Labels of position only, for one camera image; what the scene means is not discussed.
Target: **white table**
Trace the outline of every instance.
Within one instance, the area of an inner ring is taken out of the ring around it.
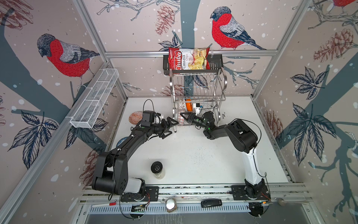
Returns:
[[[117,142],[130,134],[128,117],[135,111],[142,111],[143,103],[151,99],[155,112],[172,117],[172,105],[169,97],[129,98],[126,104],[119,131],[115,136],[112,149]],[[152,110],[147,101],[145,110]],[[261,174],[267,172],[269,183],[286,183],[287,178],[282,170],[276,153],[270,143],[260,118],[250,97],[227,97],[222,102],[221,113],[225,117],[220,125],[231,122],[234,118],[250,120],[256,123],[262,138],[257,147],[257,163]],[[258,128],[246,122],[256,132]],[[177,132],[165,139],[153,138],[141,145],[128,161],[128,175],[142,178],[146,184],[236,184],[244,183],[245,169],[241,152],[237,151],[228,137],[208,140],[203,129],[194,126],[178,127]],[[165,177],[158,180],[150,170],[153,162],[160,161],[165,169]]]

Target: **black lid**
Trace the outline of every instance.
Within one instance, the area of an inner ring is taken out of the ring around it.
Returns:
[[[163,169],[163,164],[159,161],[156,161],[152,164],[152,166],[150,167],[152,173],[160,173]]]

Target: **spoon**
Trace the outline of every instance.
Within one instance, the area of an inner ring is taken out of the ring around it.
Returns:
[[[287,203],[298,203],[298,204],[309,205],[308,201],[290,201],[290,202],[287,202],[282,198],[278,198],[277,201],[278,201],[279,205],[281,205],[281,206],[285,206]]]

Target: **black plastic basket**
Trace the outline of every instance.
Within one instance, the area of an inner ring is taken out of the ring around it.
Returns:
[[[168,60],[169,55],[164,55],[163,56],[163,71],[165,75],[169,75],[169,60]],[[210,69],[201,69],[201,70],[173,70],[173,73],[178,74],[178,73],[200,73],[200,72],[215,72],[218,73],[219,69],[221,67],[224,67],[223,64],[223,57],[221,54],[213,54],[213,57],[211,57],[210,54],[208,54],[207,57],[207,61],[209,63]]]

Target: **wallpaper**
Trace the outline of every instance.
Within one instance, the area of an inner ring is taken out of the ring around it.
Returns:
[[[92,183],[97,157],[110,142],[122,107],[122,98],[114,88],[93,129],[70,128],[11,224],[68,224],[72,221],[85,187]],[[77,138],[73,138],[73,133],[78,133]]]
[[[271,57],[223,57],[228,84],[225,94],[252,94]],[[163,58],[112,58],[128,96],[169,96]],[[183,85],[175,79],[175,85]]]
[[[102,60],[72,1],[0,5],[2,206]]]
[[[300,1],[84,2],[106,51],[158,51],[168,46],[276,49]]]
[[[358,3],[314,0],[258,97],[326,223],[358,218]]]

